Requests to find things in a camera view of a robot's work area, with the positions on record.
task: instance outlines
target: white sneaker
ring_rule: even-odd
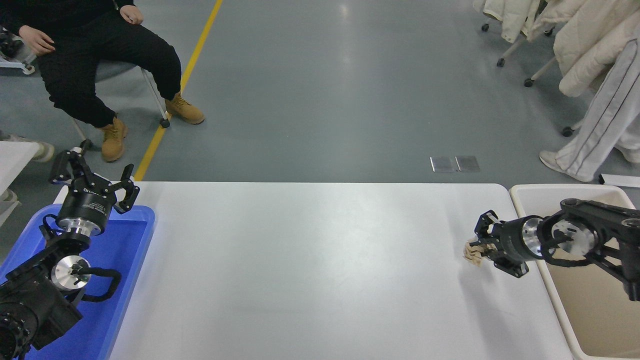
[[[591,178],[588,178],[585,176],[572,175],[572,174],[568,174],[566,171],[561,169],[560,165],[558,165],[558,163],[556,162],[556,154],[557,153],[553,151],[541,151],[539,154],[540,161],[542,161],[542,163],[545,164],[545,166],[550,168],[551,170],[561,172],[564,175],[569,175],[578,181],[582,181],[583,183],[589,183],[593,181],[593,176],[591,176]]]
[[[0,201],[18,201],[18,195],[10,189],[7,189],[0,195]]]
[[[37,140],[23,138],[18,135],[10,134],[9,137],[2,139],[2,141],[6,142],[33,142],[38,144],[38,152],[31,158],[32,161],[38,163],[46,163],[51,160],[56,149],[53,145],[46,142],[39,142]]]
[[[640,163],[640,151],[639,150],[629,150],[623,147],[614,146],[615,149],[622,153],[622,156],[625,157],[625,160],[630,162],[631,164]]]

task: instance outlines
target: man sitting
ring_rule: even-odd
[[[189,124],[203,113],[180,96],[180,59],[175,49],[140,24],[133,0],[2,0],[0,24],[18,34],[38,56],[54,107],[104,132],[102,158],[124,153],[127,126],[95,95],[101,59],[139,65],[153,74],[166,109]]]

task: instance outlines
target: tan boot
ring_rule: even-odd
[[[127,126],[118,118],[113,118],[113,124],[100,127],[104,132],[102,142],[102,159],[108,163],[120,159],[124,154],[123,138],[127,136]]]
[[[187,102],[180,96],[180,93],[176,94],[173,100],[164,100],[166,110],[172,115],[178,115],[185,122],[197,125],[204,121],[204,114],[195,106]]]

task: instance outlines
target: metal floor plate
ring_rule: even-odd
[[[431,159],[431,168],[433,172],[455,172],[456,169],[453,165],[453,161],[451,158],[447,156],[432,156]]]
[[[456,164],[460,172],[479,172],[480,165],[475,156],[456,156]]]

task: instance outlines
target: yellow floor line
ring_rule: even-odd
[[[193,50],[193,54],[191,54],[191,58],[189,59],[189,63],[187,64],[184,73],[182,74],[182,79],[180,81],[180,90],[184,91],[184,87],[187,85],[189,78],[191,77],[191,73],[193,72],[193,68],[196,66],[196,62],[200,57],[200,53],[202,52],[202,47],[204,46],[205,41],[207,41],[207,37],[209,36],[209,32],[211,30],[211,26],[213,22],[216,20],[216,16],[218,15],[218,11],[220,10],[220,6],[222,5],[222,0],[217,0],[216,5],[213,7],[211,11],[211,15],[209,16],[209,20],[207,20],[207,24],[205,24],[202,33],[200,34],[200,38],[198,39],[198,43],[196,44],[195,49]],[[151,139],[151,143],[145,152],[145,155],[142,157],[140,161],[140,165],[138,165],[138,169],[136,173],[133,175],[133,179],[135,181],[142,181],[147,173],[147,169],[149,168],[149,164],[151,164],[151,160],[154,158],[156,154],[156,150],[158,145],[160,145],[160,141],[162,141],[162,137],[164,136],[165,128],[158,126],[156,133],[154,134],[153,139]]]

